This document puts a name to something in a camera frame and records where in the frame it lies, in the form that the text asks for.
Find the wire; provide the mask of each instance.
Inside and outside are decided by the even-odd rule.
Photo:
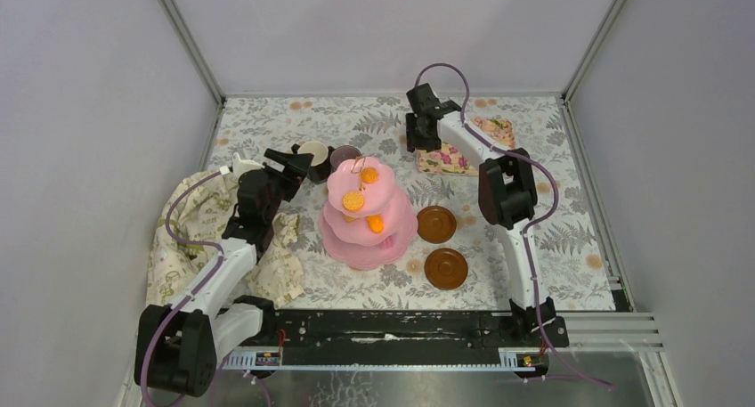
[[[538,354],[538,356],[544,355],[545,351],[548,350],[548,345],[546,345],[545,340],[541,340],[541,341],[542,343],[540,344],[540,353]]]
[[[168,313],[166,318],[158,325],[158,329],[155,330],[154,336],[152,336],[152,339],[150,340],[150,344],[147,345],[147,351],[144,353],[144,359],[142,360],[142,375],[139,379],[139,386],[142,390],[142,399],[145,403],[147,403],[148,407],[171,407],[176,405],[179,401],[183,399],[183,395],[179,395],[178,398],[176,398],[172,403],[165,405],[165,406],[159,406],[155,404],[154,401],[152,401],[152,398],[150,397],[150,392],[147,390],[147,372],[150,369],[150,363],[152,361],[152,356],[155,353],[155,347],[158,345],[158,341],[160,340],[161,335],[167,328],[167,325],[174,319],[174,317],[181,312],[181,309],[186,306],[187,303],[191,300],[193,296],[195,296],[199,291],[207,284],[210,279],[217,273],[218,269],[220,269],[220,266],[223,264],[223,254],[225,253],[223,251],[223,247],[217,242],[211,242],[206,240],[187,240],[185,238],[182,238],[175,234],[173,232],[173,229],[170,227],[170,216],[175,211],[175,208],[178,207],[178,204],[181,203],[181,201],[189,196],[191,192],[194,191],[194,189],[198,188],[201,184],[206,183],[208,180],[211,180],[217,176],[220,175],[220,171],[216,171],[211,175],[206,176],[205,178],[199,180],[195,184],[193,184],[189,189],[187,189],[184,193],[179,195],[179,197],[173,201],[173,204],[170,206],[170,208],[167,210],[166,214],[166,221],[165,221],[165,227],[167,234],[170,235],[171,238],[176,240],[177,242],[180,242],[182,244],[186,245],[196,245],[196,246],[207,246],[212,247],[218,250],[218,258],[217,262],[215,263],[215,266],[210,270],[207,275],[202,278],[202,280],[197,284],[197,286],[191,290],[191,294],[187,295],[181,301],[178,302],[177,305],[173,306],[173,309]]]
[[[283,342],[286,341],[286,331],[284,329],[278,330],[278,361],[281,360],[280,352],[283,350]]]
[[[429,66],[422,69],[419,74],[417,75],[417,80],[414,82],[414,86],[419,86],[419,80],[422,78],[422,75],[425,74],[426,71],[433,67],[445,67],[448,69],[452,69],[457,74],[459,74],[459,77],[461,77],[461,81],[464,82],[464,101],[461,104],[461,112],[460,112],[460,119],[461,119],[461,125],[479,142],[484,144],[486,147],[489,147],[492,151],[496,151],[498,153],[501,153],[503,155],[509,156],[510,158],[522,160],[526,162],[527,164],[530,164],[533,167],[536,167],[539,169],[539,171],[546,176],[548,179],[548,182],[550,183],[550,187],[553,190],[553,205],[551,205],[548,212],[546,212],[544,215],[533,219],[528,224],[524,226],[522,229],[522,237],[524,238],[524,250],[527,253],[527,261],[530,262],[530,272],[532,273],[532,287],[534,288],[534,297],[535,297],[535,318],[538,321],[538,327],[540,328],[540,334],[542,335],[542,339],[545,340],[546,344],[548,345],[548,348],[553,353],[553,355],[558,358],[569,370],[574,372],[577,376],[576,378],[584,379],[590,383],[594,383],[596,385],[599,385],[601,387],[604,387],[608,389],[609,391],[612,391],[616,389],[616,385],[603,379],[599,378],[593,378],[591,376],[588,376],[585,374],[582,370],[579,370],[577,367],[571,364],[563,354],[561,354],[559,351],[556,350],[556,347],[553,346],[553,342],[550,341],[550,338],[548,337],[547,332],[545,331],[545,327],[543,326],[542,321],[542,311],[540,310],[540,289],[538,284],[538,274],[537,269],[535,269],[535,260],[533,258],[532,254],[532,248],[530,247],[530,239],[527,234],[527,232],[530,230],[531,227],[533,227],[535,224],[538,224],[547,218],[551,217],[558,208],[558,186],[556,185],[556,179],[553,177],[552,174],[544,167],[540,162],[537,162],[535,160],[532,160],[524,155],[520,155],[519,153],[514,153],[512,151],[506,151],[504,149],[501,149],[500,147],[496,146],[494,143],[490,142],[487,138],[484,136],[478,134],[469,124],[467,124],[466,119],[464,118],[464,111],[467,108],[467,102],[469,102],[469,83],[467,82],[467,78],[464,76],[464,73],[461,72],[461,70],[457,69],[456,67],[452,66],[449,63],[446,62],[437,62],[435,64],[430,64]]]
[[[220,362],[220,365],[217,366],[217,372],[220,372],[223,370],[223,366],[228,362],[228,359],[231,358],[231,354],[233,354],[233,351],[230,351]],[[212,382],[210,382],[210,395],[209,395],[209,407],[212,407],[213,404],[215,404],[215,379],[213,379]]]
[[[571,381],[571,382],[579,382],[584,380],[580,376],[573,376],[568,374],[548,374],[548,375],[542,375],[538,378],[524,378],[524,379],[504,379],[501,380],[499,383],[519,383],[519,384],[526,384],[526,383],[532,383],[532,382],[545,382],[546,380],[562,380],[562,381]]]
[[[259,386],[262,388],[262,392],[264,393],[264,399],[267,400],[267,407],[272,407],[272,397],[270,397],[270,389],[267,388],[267,385],[265,385],[263,379],[258,379],[255,377],[252,380],[253,384],[259,383]]]

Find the pink tiered cake stand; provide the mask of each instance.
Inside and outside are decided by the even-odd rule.
[[[395,262],[406,253],[417,235],[417,218],[406,193],[396,183],[392,168],[367,157],[357,162],[356,169],[374,167],[379,177],[361,191],[364,206],[357,212],[346,211],[343,197],[361,187],[359,173],[353,173],[355,162],[341,163],[328,178],[328,202],[320,215],[320,231],[325,250],[335,259],[354,269],[369,270]],[[373,232],[367,216],[380,215],[383,231]],[[347,222],[345,216],[356,218]]]

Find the brown saucer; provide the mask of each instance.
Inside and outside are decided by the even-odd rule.
[[[427,242],[441,244],[456,231],[456,217],[448,209],[433,205],[419,211],[419,236]]]
[[[467,260],[457,250],[440,248],[425,259],[425,276],[439,289],[457,289],[467,280]]]

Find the gray wall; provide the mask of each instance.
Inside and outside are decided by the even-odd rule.
[[[574,101],[690,406],[755,403],[753,99],[753,0],[629,0]]]
[[[157,0],[0,0],[0,405],[112,405],[214,104]]]
[[[176,2],[228,94],[403,94],[436,61],[483,94],[561,91],[612,0]]]

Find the orange cookie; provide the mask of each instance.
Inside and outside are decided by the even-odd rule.
[[[367,224],[369,229],[374,233],[381,233],[384,228],[383,218],[381,216],[369,216],[367,217]]]
[[[357,191],[350,191],[344,195],[344,208],[353,213],[364,207],[364,197]]]
[[[360,173],[361,180],[367,184],[376,183],[379,177],[380,173],[373,167],[366,167]]]

